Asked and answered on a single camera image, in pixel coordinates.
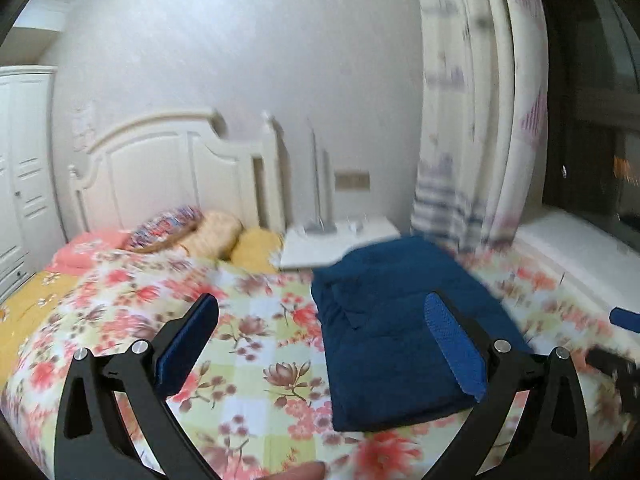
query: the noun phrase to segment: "blue foam pad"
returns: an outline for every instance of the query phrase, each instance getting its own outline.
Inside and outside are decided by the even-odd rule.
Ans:
[[[209,296],[191,314],[158,359],[154,387],[158,395],[170,397],[180,392],[217,323],[218,302]]]
[[[640,334],[640,314],[629,312],[624,308],[616,307],[609,314],[609,321],[613,325]]]
[[[480,402],[487,388],[484,359],[442,298],[434,292],[424,300],[424,320],[460,389]]]

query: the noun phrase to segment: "blue folded towel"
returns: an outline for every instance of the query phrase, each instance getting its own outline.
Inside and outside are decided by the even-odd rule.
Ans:
[[[473,405],[425,322],[434,290],[493,338],[529,350],[500,302],[430,242],[406,237],[355,250],[316,270],[311,287],[336,431],[381,431]]]

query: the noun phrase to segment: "patterned pillow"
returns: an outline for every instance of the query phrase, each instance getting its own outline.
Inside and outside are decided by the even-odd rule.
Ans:
[[[169,209],[135,229],[124,247],[135,253],[154,253],[186,236],[202,220],[199,209],[190,206]]]

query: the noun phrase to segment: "pink pillow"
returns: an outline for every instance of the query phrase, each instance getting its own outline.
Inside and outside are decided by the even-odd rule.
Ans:
[[[129,233],[126,231],[82,233],[56,253],[46,270],[82,276],[94,268],[94,256],[97,253],[121,249],[128,238]]]

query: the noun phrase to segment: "wall socket plate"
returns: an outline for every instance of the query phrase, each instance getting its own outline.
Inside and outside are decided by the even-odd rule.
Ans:
[[[336,191],[370,191],[371,176],[369,171],[336,171],[335,190]]]

